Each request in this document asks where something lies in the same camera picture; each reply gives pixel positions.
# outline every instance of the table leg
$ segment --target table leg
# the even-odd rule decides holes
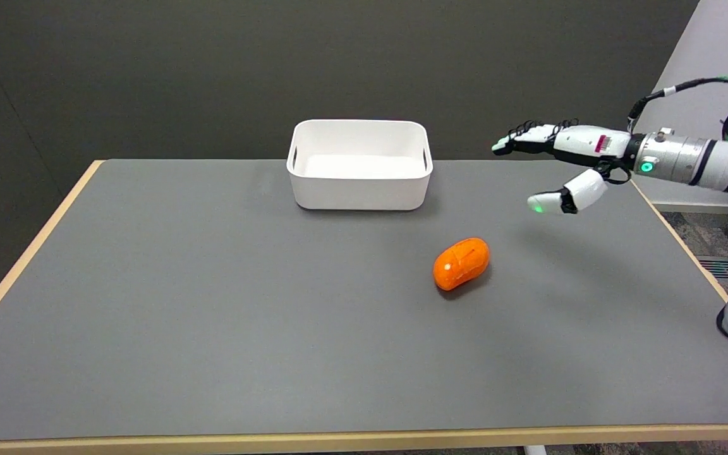
[[[524,455],[547,455],[547,448],[544,446],[524,446]]]

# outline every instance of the wooden table edge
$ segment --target wooden table edge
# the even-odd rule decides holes
[[[44,224],[44,227],[38,231],[38,234],[34,239],[32,239],[32,242],[30,242],[27,249],[24,250],[24,253],[21,253],[21,256],[18,257],[18,260],[11,267],[11,270],[9,270],[2,282],[0,282],[0,302],[4,298],[5,294],[8,293],[18,276],[20,276],[21,272],[24,271],[24,268],[27,267],[32,257],[35,256],[38,249],[41,248],[41,245],[44,244],[44,241],[46,241],[49,234],[52,233],[52,230],[58,225],[58,222],[61,221],[61,218],[63,218],[66,211],[69,210],[72,202],[78,198],[78,194],[83,191],[83,187],[86,186],[89,179],[92,179],[92,176],[95,175],[97,168],[103,163],[104,161],[93,161],[92,164],[89,165],[89,168],[87,168],[86,172],[83,173],[83,176],[81,176],[78,180],[78,183],[72,187],[72,190],[69,194],[67,194],[66,198],[61,201],[61,205],[58,205],[58,208],[55,209],[55,213],[52,213],[52,216],[49,217],[49,220],[47,220],[46,224]]]
[[[93,161],[58,209],[44,224],[28,248],[18,257],[0,282],[0,301],[63,218],[78,194],[104,161]],[[685,253],[704,274],[723,300],[728,294],[667,220],[634,182],[645,199]],[[64,453],[76,455],[118,451],[129,455],[159,453],[266,453],[266,452],[346,452],[369,450],[456,449],[457,447],[532,446],[532,444],[594,444],[674,440],[728,440],[728,424],[708,425],[619,425],[589,427],[495,428],[482,430],[428,430],[413,432],[293,433],[275,435],[177,435],[176,437],[98,437],[47,440],[1,440],[0,453],[33,455]]]
[[[534,446],[675,440],[728,440],[728,425],[626,425],[596,427],[428,430],[418,432],[180,435],[0,441],[0,454],[127,455],[177,453],[349,452],[460,447]]]
[[[645,202],[647,202],[648,205],[650,205],[650,209],[653,210],[653,213],[656,213],[656,216],[662,221],[662,224],[667,227],[667,230],[670,231],[670,234],[673,235],[673,238],[676,239],[676,242],[679,242],[679,245],[681,245],[681,248],[684,249],[684,252],[687,253],[687,256],[690,256],[690,259],[693,259],[693,262],[696,264],[696,267],[701,270],[701,273],[704,274],[707,281],[710,282],[711,285],[713,285],[713,288],[715,288],[716,292],[719,294],[719,296],[724,300],[728,300],[728,294],[726,293],[726,290],[720,285],[719,282],[715,279],[713,274],[710,273],[709,270],[706,270],[704,266],[701,265],[701,263],[698,261],[698,258],[695,254],[693,254],[692,251],[690,251],[690,248],[688,248],[687,244],[679,237],[679,234],[676,233],[676,230],[673,229],[673,227],[667,222],[667,219],[662,216],[662,214],[659,212],[659,210],[656,209],[656,207],[652,204],[650,199],[648,199],[647,196],[645,196],[644,193],[642,193],[642,190],[638,186],[636,186],[636,183],[634,181],[631,181],[631,185],[636,188],[636,191],[639,192],[639,194],[642,196],[643,199],[645,199]]]

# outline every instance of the white arm segment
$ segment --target white arm segment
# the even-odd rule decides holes
[[[633,172],[728,193],[728,142],[650,133],[638,148]]]

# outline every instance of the white wall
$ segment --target white wall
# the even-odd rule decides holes
[[[700,0],[656,88],[692,78],[728,75],[728,0]],[[677,135],[720,138],[728,115],[728,85],[708,84],[656,100],[642,114],[636,131],[669,126]],[[728,194],[650,178],[636,183],[660,208],[728,213]]]

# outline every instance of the white plastic bin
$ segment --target white plastic bin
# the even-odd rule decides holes
[[[294,128],[286,167],[300,207],[414,210],[432,163],[413,121],[308,120]]]

